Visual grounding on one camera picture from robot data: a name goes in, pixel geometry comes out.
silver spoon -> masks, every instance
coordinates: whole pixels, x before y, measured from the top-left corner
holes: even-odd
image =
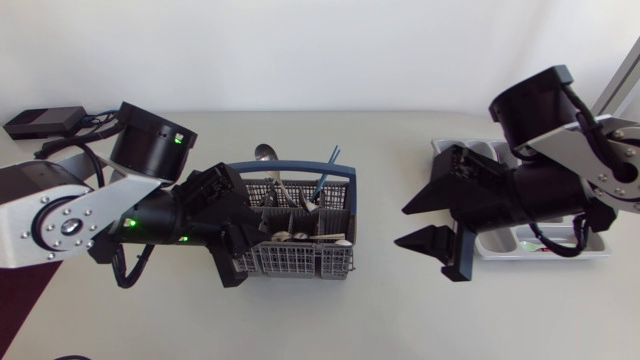
[[[304,192],[302,191],[302,188],[298,189],[298,200],[300,201],[300,205],[302,205],[302,207],[307,210],[307,212],[309,214],[311,214],[313,211],[315,211],[319,206],[312,203],[311,201],[307,200],[307,198],[304,197]]]
[[[278,155],[276,155],[276,151],[273,150],[273,148],[267,144],[258,145],[256,147],[255,156],[256,156],[256,160],[259,160],[259,161],[278,160]],[[293,199],[291,198],[291,195],[289,195],[287,188],[284,187],[282,180],[280,180],[280,171],[267,171],[266,173],[267,175],[271,176],[278,183],[278,185],[280,185],[280,189],[282,189],[282,193],[284,194],[284,197],[287,198],[289,207],[298,207],[296,203],[293,202]]]

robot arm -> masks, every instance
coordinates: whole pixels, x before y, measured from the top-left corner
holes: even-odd
[[[143,261],[154,245],[201,245],[223,285],[238,286],[247,274],[234,259],[268,238],[239,174],[220,163],[165,190],[180,177],[197,135],[127,103],[118,119],[124,126],[109,159],[83,153],[0,169],[0,268],[89,251],[98,263],[113,264],[118,278],[122,243],[147,244]],[[85,180],[103,167],[113,170],[110,181],[92,189]]]
[[[573,257],[589,232],[608,230],[617,210],[640,212],[640,127],[593,119],[572,81],[565,66],[556,66],[499,95],[489,110],[521,164],[510,168],[460,146],[443,151],[431,181],[403,212],[449,209],[456,231],[428,226],[396,244],[438,258],[451,280],[469,281],[480,232],[530,224],[551,251]],[[576,216],[575,248],[549,240],[536,225],[567,215]]]

white wall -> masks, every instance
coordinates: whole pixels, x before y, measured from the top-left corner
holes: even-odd
[[[0,123],[30,107],[487,115],[554,64],[593,103],[636,0],[4,0]]]

gray wire basket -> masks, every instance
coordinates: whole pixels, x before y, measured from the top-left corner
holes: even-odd
[[[283,184],[297,208],[287,207],[287,201],[276,187],[279,207],[261,207],[266,192],[271,188],[270,179],[244,179],[252,209],[262,217],[260,230],[270,234],[287,231],[291,234],[305,232],[310,235],[344,233],[346,240],[356,242],[356,187],[355,169],[347,166],[307,161],[255,161],[231,164],[240,173],[258,171],[304,171],[328,173],[348,177],[349,181],[331,181],[324,184],[317,204],[320,209],[313,214],[300,207],[298,193],[310,199],[317,181],[288,181]],[[250,276],[312,279],[320,277],[344,280],[353,264],[353,245],[344,246],[313,240],[309,242],[265,241],[236,260],[239,271]]]

blue utensil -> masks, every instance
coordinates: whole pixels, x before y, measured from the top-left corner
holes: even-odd
[[[331,157],[329,157],[329,164],[333,164],[336,162],[336,159],[338,158],[338,155],[340,155],[340,148],[338,148],[338,145],[336,145],[335,148],[333,148],[333,152],[331,153]],[[318,197],[320,196],[320,191],[322,191],[322,187],[324,186],[325,181],[327,181],[327,176],[329,176],[329,174],[322,174],[322,177],[320,177],[320,181],[318,182],[318,186],[316,186],[315,191],[313,192],[313,195],[311,196],[311,201],[316,201],[318,199]]]

